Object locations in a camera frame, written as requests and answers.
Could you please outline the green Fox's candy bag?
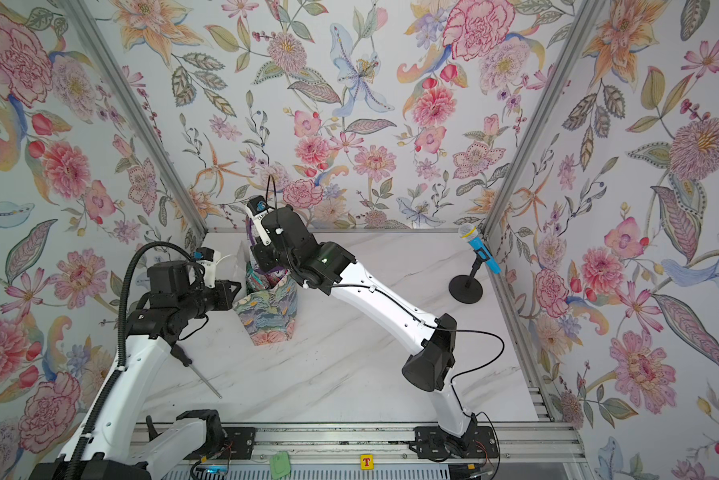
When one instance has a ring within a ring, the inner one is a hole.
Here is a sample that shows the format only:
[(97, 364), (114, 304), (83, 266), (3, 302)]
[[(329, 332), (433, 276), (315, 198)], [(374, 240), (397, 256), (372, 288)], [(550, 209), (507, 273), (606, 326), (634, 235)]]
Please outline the green Fox's candy bag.
[(245, 285), (249, 294), (269, 290), (271, 288), (271, 284), (266, 274), (254, 267), (252, 262), (247, 262), (246, 264)]

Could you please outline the pink purple Fox's candy bag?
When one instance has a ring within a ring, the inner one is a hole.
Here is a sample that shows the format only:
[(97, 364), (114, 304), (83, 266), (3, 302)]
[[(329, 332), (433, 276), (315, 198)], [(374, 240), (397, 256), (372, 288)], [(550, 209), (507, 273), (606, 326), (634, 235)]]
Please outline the pink purple Fox's candy bag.
[(269, 272), (265, 272), (264, 276), (268, 282), (269, 288), (275, 288), (283, 278), (288, 274), (288, 270), (284, 268), (275, 268)]

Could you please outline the floral white paper bag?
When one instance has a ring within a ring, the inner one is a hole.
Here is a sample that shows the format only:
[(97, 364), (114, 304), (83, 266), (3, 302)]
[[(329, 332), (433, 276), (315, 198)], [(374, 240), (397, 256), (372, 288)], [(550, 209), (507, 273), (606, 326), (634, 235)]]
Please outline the floral white paper bag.
[(243, 293), (236, 298), (233, 311), (255, 346), (277, 344), (291, 340), (296, 326), (298, 309), (297, 283), (290, 277), (288, 272), (287, 276), (275, 288), (249, 294), (245, 285), (247, 262), (252, 262), (254, 267), (264, 273), (270, 271), (263, 270), (260, 267), (253, 256), (253, 248), (248, 247), (245, 239), (237, 251), (235, 265), (235, 273), (243, 275), (243, 280), (241, 281)]

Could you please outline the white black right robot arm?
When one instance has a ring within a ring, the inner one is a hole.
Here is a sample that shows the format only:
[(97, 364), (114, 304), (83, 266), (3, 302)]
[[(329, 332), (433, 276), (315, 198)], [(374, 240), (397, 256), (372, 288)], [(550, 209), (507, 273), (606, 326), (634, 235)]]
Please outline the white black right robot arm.
[(415, 307), (377, 280), (344, 247), (317, 241), (291, 206), (276, 208), (255, 196), (245, 210), (260, 240), (252, 248), (253, 256), (264, 270), (283, 268), (299, 286), (354, 307), (405, 348), (409, 358), (401, 373), (429, 396), (437, 414), (435, 442), (443, 451), (433, 459), (465, 458), (477, 446), (477, 418), (463, 408), (451, 384), (457, 320)]

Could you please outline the purple snack packet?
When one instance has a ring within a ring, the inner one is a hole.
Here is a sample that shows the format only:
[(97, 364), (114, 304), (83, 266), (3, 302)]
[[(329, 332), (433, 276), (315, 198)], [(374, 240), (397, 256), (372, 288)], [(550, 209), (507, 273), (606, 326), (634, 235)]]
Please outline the purple snack packet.
[(250, 249), (252, 249), (254, 246), (257, 246), (257, 233), (254, 227), (254, 223), (250, 218), (245, 219), (245, 236), (247, 240), (247, 245)]

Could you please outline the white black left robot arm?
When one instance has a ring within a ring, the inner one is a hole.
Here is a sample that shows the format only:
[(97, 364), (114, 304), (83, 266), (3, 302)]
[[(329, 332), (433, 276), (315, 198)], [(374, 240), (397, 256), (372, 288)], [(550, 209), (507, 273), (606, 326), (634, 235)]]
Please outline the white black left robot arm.
[(117, 352), (93, 406), (61, 454), (35, 466), (33, 479), (161, 479), (186, 458), (200, 460), (223, 452), (229, 444), (215, 410), (180, 414), (165, 432), (149, 431), (145, 446), (131, 449), (139, 412), (161, 366), (174, 359), (183, 367), (191, 359), (178, 342), (195, 319), (231, 310), (242, 286), (219, 280), (223, 258), (201, 247), (181, 258), (147, 270), (149, 290), (132, 311), (119, 310)]

